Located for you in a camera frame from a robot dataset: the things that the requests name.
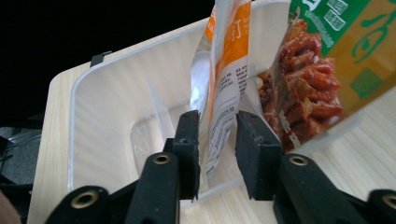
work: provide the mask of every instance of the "plastic tray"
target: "plastic tray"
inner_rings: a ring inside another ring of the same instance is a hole
[[[252,3],[250,77],[271,65],[286,31],[289,3]],[[207,20],[198,21],[177,35],[166,35],[142,49],[98,64],[76,81],[70,113],[70,190],[95,185],[112,193],[128,185],[138,178],[146,157],[162,151],[164,140],[174,137],[178,117],[190,110],[191,61],[206,23]],[[241,108],[260,113],[252,80],[249,79]],[[330,134],[324,140],[329,142],[333,136],[336,135]],[[201,192],[200,199],[242,183],[234,140],[235,127],[209,181],[209,189]]]

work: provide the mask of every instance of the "brass screw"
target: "brass screw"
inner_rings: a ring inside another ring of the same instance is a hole
[[[159,155],[158,157],[154,158],[154,162],[159,165],[163,165],[171,161],[171,158],[167,155]]]
[[[99,194],[96,190],[90,189],[80,193],[76,196],[70,205],[74,208],[81,209],[91,206],[99,199]]]
[[[392,194],[386,194],[382,196],[382,201],[389,207],[396,209],[396,196]]]
[[[306,166],[308,164],[308,160],[300,156],[292,156],[289,158],[289,161],[298,166]]]

